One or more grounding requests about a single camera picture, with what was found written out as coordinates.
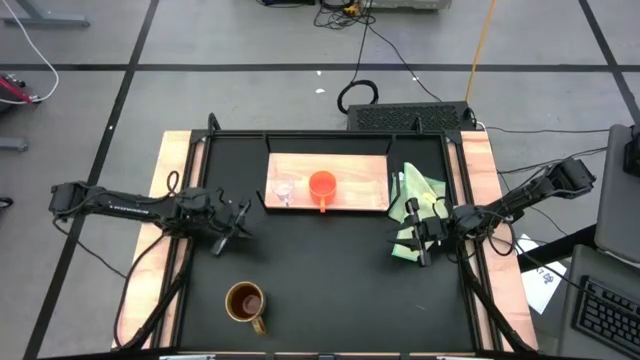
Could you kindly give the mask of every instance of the table leg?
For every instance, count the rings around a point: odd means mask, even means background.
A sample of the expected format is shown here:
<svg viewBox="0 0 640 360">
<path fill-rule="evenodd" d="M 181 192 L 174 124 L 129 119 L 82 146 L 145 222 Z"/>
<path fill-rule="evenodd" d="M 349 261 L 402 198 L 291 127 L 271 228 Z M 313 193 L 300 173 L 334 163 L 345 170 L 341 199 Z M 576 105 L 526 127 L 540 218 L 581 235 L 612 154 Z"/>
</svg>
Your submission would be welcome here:
<svg viewBox="0 0 640 360">
<path fill-rule="evenodd" d="M 567 235 L 552 243 L 537 247 L 531 251 L 527 251 L 529 257 L 534 258 L 538 262 L 546 265 L 548 263 L 562 260 L 571 256 L 573 247 L 576 245 L 586 245 L 595 249 L 596 244 L 594 237 L 596 234 L 596 224 L 579 230 L 571 235 Z M 520 272 L 533 270 L 538 266 L 522 254 L 518 255 L 518 265 Z"/>
<path fill-rule="evenodd" d="M 40 9 L 29 0 L 16 0 L 18 5 L 28 16 L 18 18 L 22 25 L 79 25 L 88 27 L 91 25 L 84 15 L 57 14 Z M 6 24 L 17 25 L 13 16 L 0 17 Z"/>
</svg>

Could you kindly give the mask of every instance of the mug handle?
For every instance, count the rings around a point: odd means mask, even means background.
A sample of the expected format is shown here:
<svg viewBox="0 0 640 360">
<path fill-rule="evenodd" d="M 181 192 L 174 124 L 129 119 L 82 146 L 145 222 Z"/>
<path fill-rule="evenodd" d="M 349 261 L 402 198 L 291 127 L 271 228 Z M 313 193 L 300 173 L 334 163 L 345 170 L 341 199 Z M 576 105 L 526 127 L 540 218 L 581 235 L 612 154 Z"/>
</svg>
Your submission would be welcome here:
<svg viewBox="0 0 640 360">
<path fill-rule="evenodd" d="M 251 325 L 253 326 L 253 331 L 258 335 L 265 335 L 267 333 L 267 328 L 264 326 L 264 321 L 262 321 L 262 316 L 258 316 L 257 318 L 251 320 Z"/>
</svg>

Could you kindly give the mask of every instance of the metal frame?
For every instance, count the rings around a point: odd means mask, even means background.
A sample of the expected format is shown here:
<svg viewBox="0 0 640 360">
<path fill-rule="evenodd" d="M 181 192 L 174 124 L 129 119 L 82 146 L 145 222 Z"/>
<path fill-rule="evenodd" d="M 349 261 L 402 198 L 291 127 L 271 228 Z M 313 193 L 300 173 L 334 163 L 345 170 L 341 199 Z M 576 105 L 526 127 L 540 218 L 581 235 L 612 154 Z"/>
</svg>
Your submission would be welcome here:
<svg viewBox="0 0 640 360">
<path fill-rule="evenodd" d="M 471 193 L 471 185 L 470 185 L 470 180 L 468 177 L 468 173 L 467 173 L 467 169 L 466 169 L 466 161 L 464 159 L 464 154 L 463 154 L 463 149 L 461 146 L 461 143 L 458 142 L 454 142 L 455 147 L 456 147 L 456 152 L 458 154 L 458 161 L 459 161 L 459 166 L 461 168 L 461 177 L 462 177 L 462 184 L 463 184 L 463 188 L 464 189 L 455 189 L 455 183 L 453 182 L 453 172 L 452 172 L 452 168 L 451 168 L 451 163 L 449 160 L 449 152 L 448 152 L 448 148 L 447 148 L 447 137 L 444 133 L 442 132 L 423 132 L 423 133 L 419 133 L 417 131 L 377 131 L 377 132 L 370 132 L 370 131 L 344 131 L 344 130 L 339 130 L 339 131 L 295 131 L 295 130 L 290 130 L 290 131 L 255 131 L 255 130 L 227 130 L 227 131 L 223 131 L 220 130 L 219 128 L 215 128 L 215 129 L 209 129 L 209 130 L 194 130 L 191 132 L 191 139 L 190 139 L 190 146 L 189 146 L 189 152 L 187 155 L 187 164 L 185 166 L 185 176 L 184 179 L 190 179 L 191 178 L 191 173 L 193 171 L 193 159 L 194 159 L 194 154 L 195 154 L 195 150 L 196 150 L 196 146 L 198 146 L 199 143 L 201 143 L 202 141 L 204 141 L 204 152 L 203 152 L 203 156 L 202 156 L 202 160 L 200 163 L 200 177 L 198 179 L 198 186 L 202 186 L 205 181 L 206 181 L 206 171 L 205 169 L 210 165 L 210 149 L 211 149 L 211 143 L 215 140 L 215 137 L 223 137 L 223 138 L 246 138 L 246 137 L 251 137 L 251 138 L 262 138 L 262 139 L 267 139 L 268 137 L 271 138 L 297 138 L 297 137 L 310 137 L 310 138 L 359 138 L 359 139 L 371 139 L 371 138 L 389 138 L 391 139 L 395 139 L 397 137 L 432 137 L 432 136 L 438 136 L 441 139 L 441 144 L 442 144 L 442 151 L 443 154 L 445 155 L 445 167 L 446 167 L 446 173 L 447 173 L 447 178 L 448 178 L 448 182 L 447 185 L 449 186 L 450 189 L 450 197 L 451 199 L 453 199 L 452 201 L 455 202 L 457 201 L 457 197 L 456 197 L 456 190 L 463 190 L 464 194 L 465 194 L 465 198 L 469 203 L 473 202 L 473 197 L 472 197 L 472 193 Z M 174 249 L 173 251 L 170 252 L 170 258 L 167 261 L 167 265 L 165 267 L 165 275 L 166 274 L 170 274 L 171 270 L 173 269 L 173 265 L 175 264 L 175 256 L 177 254 L 177 241 L 176 240 L 172 240 L 173 242 L 175 242 L 175 245 L 172 245 L 172 248 Z M 480 278 L 482 280 L 482 283 L 484 284 L 484 286 L 487 287 L 487 291 L 489 293 L 489 296 L 491 295 L 491 287 L 490 287 L 490 283 L 489 283 L 489 276 L 488 276 L 488 268 L 486 265 L 486 261 L 484 259 L 484 252 L 482 251 L 482 246 L 481 245 L 477 245 L 476 247 L 476 259 L 478 259 L 478 269 L 480 272 Z M 191 271 L 191 267 L 189 267 L 187 269 L 187 279 L 189 278 L 189 272 Z M 181 329 L 183 326 L 183 319 L 184 319 L 184 306 L 186 304 L 186 296 L 187 296 L 187 291 L 186 288 L 189 286 L 189 281 L 187 280 L 186 284 L 185 284 L 185 288 L 183 288 L 179 294 L 178 294 L 178 303 L 177 303 L 177 308 L 176 308 L 176 316 L 174 318 L 174 324 L 173 324 L 173 333 L 171 336 L 171 344 L 170 346 L 179 346 L 179 342 L 180 342 L 180 336 L 181 336 Z M 463 291 L 465 292 L 465 309 L 467 312 L 467 318 L 469 320 L 469 330 L 470 330 L 470 335 L 471 335 L 471 340 L 472 340 L 472 346 L 474 347 L 474 349 L 482 349 L 482 337 L 480 334 L 480 326 L 478 323 L 478 314 L 477 314 L 477 308 L 476 308 L 476 304 L 475 304 L 475 297 L 473 296 L 473 292 L 470 291 L 470 289 L 467 289 L 464 286 L 464 282 L 461 279 L 461 286 L 463 287 Z M 490 322 L 490 328 L 492 330 L 492 339 L 493 339 L 493 346 L 494 349 L 502 349 L 502 342 L 500 341 L 501 337 L 499 336 L 499 333 L 495 327 L 495 325 L 493 324 L 493 322 Z M 161 331 L 162 331 L 162 323 L 160 323 L 158 325 L 158 328 L 156 329 L 156 331 L 154 332 L 154 341 L 152 342 L 153 345 L 158 346 L 159 344 L 159 338 L 161 335 Z"/>
<path fill-rule="evenodd" d="M 29 0 L 15 0 L 16 3 L 27 13 L 26 17 L 19 17 L 22 25 L 67 25 L 67 26 L 83 26 L 89 27 L 91 23 L 84 15 L 75 14 L 59 14 L 51 11 L 42 10 Z M 0 17 L 5 24 L 17 25 L 13 16 Z"/>
<path fill-rule="evenodd" d="M 17 150 L 25 152 L 29 149 L 29 143 L 25 138 L 0 137 L 0 150 Z"/>
</svg>

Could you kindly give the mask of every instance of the coffee mug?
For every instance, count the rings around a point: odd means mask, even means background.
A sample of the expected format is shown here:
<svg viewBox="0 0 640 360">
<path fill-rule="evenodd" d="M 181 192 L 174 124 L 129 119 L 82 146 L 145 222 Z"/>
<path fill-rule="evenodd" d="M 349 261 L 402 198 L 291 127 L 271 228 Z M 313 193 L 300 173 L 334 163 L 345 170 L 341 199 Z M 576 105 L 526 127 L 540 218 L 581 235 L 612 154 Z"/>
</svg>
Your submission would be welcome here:
<svg viewBox="0 0 640 360">
<path fill-rule="evenodd" d="M 224 301 L 227 314 L 238 322 L 250 322 L 253 331 L 258 335 L 267 333 L 262 321 L 262 313 L 266 306 L 264 293 L 258 285 L 242 281 L 231 287 Z"/>
</svg>

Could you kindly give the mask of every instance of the brown liquid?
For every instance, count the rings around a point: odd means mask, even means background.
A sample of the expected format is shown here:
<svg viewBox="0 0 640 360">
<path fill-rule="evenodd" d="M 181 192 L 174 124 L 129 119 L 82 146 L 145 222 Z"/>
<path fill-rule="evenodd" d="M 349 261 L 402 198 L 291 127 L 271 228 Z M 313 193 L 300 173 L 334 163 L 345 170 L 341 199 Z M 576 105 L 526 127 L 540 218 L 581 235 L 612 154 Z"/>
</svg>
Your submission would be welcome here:
<svg viewBox="0 0 640 360">
<path fill-rule="evenodd" d="M 260 298 L 255 295 L 247 296 L 242 302 L 242 309 L 247 314 L 256 314 L 260 310 Z"/>
<path fill-rule="evenodd" d="M 230 310 L 233 315 L 248 319 L 260 311 L 262 299 L 260 293 L 253 286 L 243 286 L 231 296 Z"/>
</svg>

